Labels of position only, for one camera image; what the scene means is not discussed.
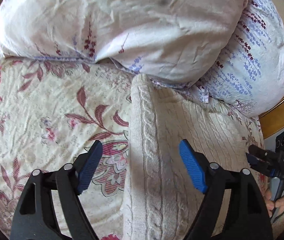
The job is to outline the person right hand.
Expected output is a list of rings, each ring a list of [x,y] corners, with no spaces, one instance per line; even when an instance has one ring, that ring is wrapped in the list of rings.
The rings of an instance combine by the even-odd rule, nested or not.
[[[268,210],[268,215],[271,218],[273,216],[273,210],[279,209],[278,214],[284,213],[284,196],[278,199],[276,202],[271,200],[271,191],[267,189],[264,195],[264,201]]]

